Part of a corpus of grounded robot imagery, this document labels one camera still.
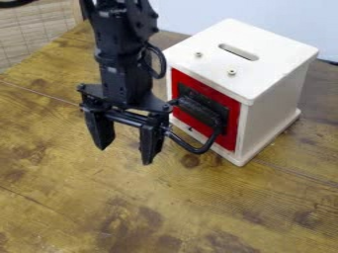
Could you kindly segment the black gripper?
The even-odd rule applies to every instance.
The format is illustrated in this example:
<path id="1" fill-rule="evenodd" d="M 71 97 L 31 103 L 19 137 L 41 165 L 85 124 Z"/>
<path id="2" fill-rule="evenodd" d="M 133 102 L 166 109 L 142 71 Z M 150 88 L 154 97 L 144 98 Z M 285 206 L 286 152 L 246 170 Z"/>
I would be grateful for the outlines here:
<path id="1" fill-rule="evenodd" d="M 170 125 L 172 105 L 148 92 L 133 104 L 114 102 L 103 96 L 99 84 L 81 84 L 77 91 L 82 96 L 81 109 L 93 141 L 105 150 L 115 139 L 114 123 L 141 129 L 141 152 L 144 164 L 150 165 L 162 152 L 164 130 Z"/>

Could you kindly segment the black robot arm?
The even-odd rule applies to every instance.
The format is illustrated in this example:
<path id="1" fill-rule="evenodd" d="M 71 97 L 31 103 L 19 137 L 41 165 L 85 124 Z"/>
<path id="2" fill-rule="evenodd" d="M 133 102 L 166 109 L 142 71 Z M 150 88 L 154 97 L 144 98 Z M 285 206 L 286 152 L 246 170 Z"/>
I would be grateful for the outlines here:
<path id="1" fill-rule="evenodd" d="M 99 149 L 115 139 L 117 123 L 141 130 L 141 152 L 146 165 L 162 151 L 170 125 L 172 105 L 154 93 L 154 81 L 166 71 L 153 68 L 153 57 L 166 62 L 150 43 L 160 31 L 160 14 L 149 0 L 78 0 L 95 35 L 99 84 L 81 84 L 81 109 Z"/>

